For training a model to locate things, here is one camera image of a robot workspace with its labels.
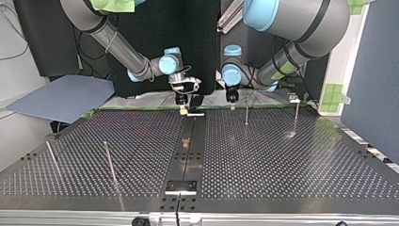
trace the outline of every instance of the green label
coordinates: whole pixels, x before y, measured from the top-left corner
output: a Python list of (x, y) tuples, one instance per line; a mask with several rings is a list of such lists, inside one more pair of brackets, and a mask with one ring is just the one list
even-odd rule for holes
[[(280, 70), (284, 73), (295, 73), (296, 72), (296, 67), (287, 61), (281, 68)], [(281, 78), (285, 77), (284, 74), (281, 74), (279, 72), (276, 72), (273, 76), (273, 80), (280, 80)]]
[(364, 5), (366, 5), (365, 0), (348, 0), (348, 3), (351, 15), (361, 15)]
[(135, 12), (134, 0), (91, 0), (96, 10), (105, 10), (111, 12)]

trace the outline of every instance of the light blue joint cap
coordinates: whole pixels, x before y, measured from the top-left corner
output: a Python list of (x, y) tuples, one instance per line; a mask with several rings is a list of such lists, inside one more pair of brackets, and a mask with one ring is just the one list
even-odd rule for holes
[(174, 55), (165, 55), (159, 60), (158, 66), (162, 73), (173, 74), (179, 70), (179, 59)]
[(276, 19), (279, 0), (246, 0), (244, 23), (258, 31), (265, 31)]
[(225, 48), (225, 57), (239, 57), (243, 54), (243, 49), (239, 45), (228, 45)]
[(164, 53), (165, 55), (168, 55), (168, 54), (181, 54), (182, 52), (180, 51), (179, 47), (174, 47), (164, 50)]
[(222, 74), (223, 80), (228, 87), (239, 85), (243, 79), (243, 73), (241, 72), (240, 68), (233, 64), (225, 65), (223, 67)]
[(135, 5), (138, 6), (142, 3), (145, 3), (147, 0), (135, 0)]
[(276, 82), (272, 83), (272, 86), (270, 86), (270, 87), (266, 90), (266, 92), (274, 92), (274, 91), (276, 90), (278, 84), (279, 84), (279, 81), (276, 81)]
[(132, 82), (142, 82), (143, 80), (138, 79), (133, 73), (131, 73), (129, 70), (127, 71), (127, 74), (129, 75), (130, 80)]

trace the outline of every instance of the metal rod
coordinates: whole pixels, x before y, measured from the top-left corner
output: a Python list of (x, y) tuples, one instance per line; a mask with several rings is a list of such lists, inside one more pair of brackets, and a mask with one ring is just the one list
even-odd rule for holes
[(47, 141), (46, 141), (46, 144), (47, 144), (47, 148), (48, 148), (49, 151), (50, 151), (51, 157), (52, 157), (53, 160), (56, 162), (56, 156), (54, 155), (53, 148), (51, 147), (50, 141), (47, 140)]
[(297, 121), (297, 119), (298, 119), (299, 104), (300, 104), (300, 102), (298, 102), (298, 103), (296, 104), (296, 113), (295, 113), (295, 120), (296, 120), (296, 121)]
[(104, 148), (105, 148), (106, 156), (108, 158), (109, 168), (111, 169), (111, 172), (112, 172), (112, 177), (114, 179), (114, 182), (117, 183), (118, 181), (117, 181), (117, 176), (114, 171), (114, 164), (112, 163), (111, 152), (109, 152), (108, 142), (106, 142), (106, 141), (104, 141)]
[(246, 107), (246, 125), (248, 125), (248, 112), (249, 112), (249, 106)]

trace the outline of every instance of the yellow object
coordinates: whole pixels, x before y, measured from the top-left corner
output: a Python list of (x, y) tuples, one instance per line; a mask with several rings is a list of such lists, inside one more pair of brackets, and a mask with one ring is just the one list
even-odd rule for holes
[(91, 0), (96, 10), (110, 12), (135, 12), (135, 0)]
[(187, 108), (185, 108), (184, 106), (180, 107), (180, 115), (187, 115), (188, 114), (188, 110)]

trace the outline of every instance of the optical breadboard table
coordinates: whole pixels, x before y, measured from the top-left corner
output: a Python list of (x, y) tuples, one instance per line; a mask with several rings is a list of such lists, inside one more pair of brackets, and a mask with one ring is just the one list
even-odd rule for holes
[[(294, 108), (250, 109), (248, 124), (245, 109), (204, 113), (101, 111), (78, 121), (0, 173), (0, 218), (19, 210), (399, 216), (399, 175), (311, 110), (296, 120)], [(173, 185), (191, 193), (171, 194)]]

